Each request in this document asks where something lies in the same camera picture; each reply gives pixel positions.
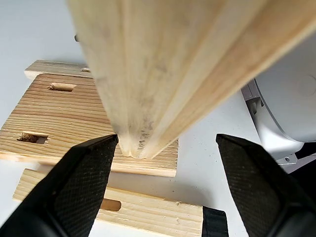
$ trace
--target wooden block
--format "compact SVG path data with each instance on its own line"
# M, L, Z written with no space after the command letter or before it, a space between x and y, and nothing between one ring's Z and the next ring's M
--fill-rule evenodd
M22 201L46 174L25 169L13 198ZM109 206L104 201L96 220L172 237L200 237L202 233L202 206L168 201L133 192L106 188L104 198L120 201L121 207Z
M315 0L68 4L122 152L135 158L156 156L316 28Z
M55 165L70 147L109 134L92 78L40 74L1 128L0 158ZM174 177L177 157L178 141L153 160L125 157L117 146L111 171Z

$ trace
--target drilled hole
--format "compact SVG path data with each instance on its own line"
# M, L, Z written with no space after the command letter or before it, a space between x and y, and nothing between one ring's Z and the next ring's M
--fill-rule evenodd
M75 88L76 85L74 84L67 84L67 83L55 83L52 82L49 86L49 90L59 90L59 91L68 91L71 92Z
M120 201L104 198L101 203L100 209L107 210L107 211L119 211L120 207L121 207Z
M90 73L90 68L82 68L81 69L82 72L85 72L85 73Z
M22 142L44 144L47 138L48 135L44 133L22 132L17 140Z

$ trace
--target pine wood plank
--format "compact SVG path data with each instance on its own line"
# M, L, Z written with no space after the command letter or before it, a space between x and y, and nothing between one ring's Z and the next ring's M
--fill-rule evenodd
M52 83L74 88L50 90ZM44 144L17 140L23 132L47 140ZM92 78L40 74L0 130L0 158L55 165L70 147L109 134L113 129ZM174 177L177 157L178 141L153 160L125 157L117 146L111 171Z
M40 74L55 74L82 78L92 77L90 69L86 65L49 62L44 60L36 60L24 70L24 74L30 80L34 80Z
M122 153L135 158L156 156L316 27L314 0L68 3Z
M25 169L13 199L22 201L46 174ZM121 202L119 211L103 202L96 220L161 233L172 237L200 237L202 233L202 206L142 195L124 190L106 188L104 198Z

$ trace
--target stacked wooden boards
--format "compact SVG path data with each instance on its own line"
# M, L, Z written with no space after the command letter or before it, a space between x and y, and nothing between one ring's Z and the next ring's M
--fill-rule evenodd
M56 164L70 147L113 134L89 70L83 65L36 61L32 84L0 131L0 158ZM117 146L111 170L174 177L178 142L153 160L124 157Z
M316 28L315 0L68 3L122 152L135 158L159 154Z
M25 169L13 198L22 201L46 174ZM203 207L106 188L96 220L172 237L200 237ZM106 203L120 202L120 206Z

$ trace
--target white surface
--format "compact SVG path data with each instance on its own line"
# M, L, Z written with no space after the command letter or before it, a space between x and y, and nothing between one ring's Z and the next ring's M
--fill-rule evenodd
M23 70L36 59L84 62L74 41L63 1L2 0L0 2L0 125L30 84ZM247 236L229 192L215 137L226 133L259 143L241 92L180 137L175 178L111 173L110 187L224 210L230 237ZM0 225L18 205L11 198L25 167L37 164L0 160ZM90 236L158 236L140 230L95 222Z

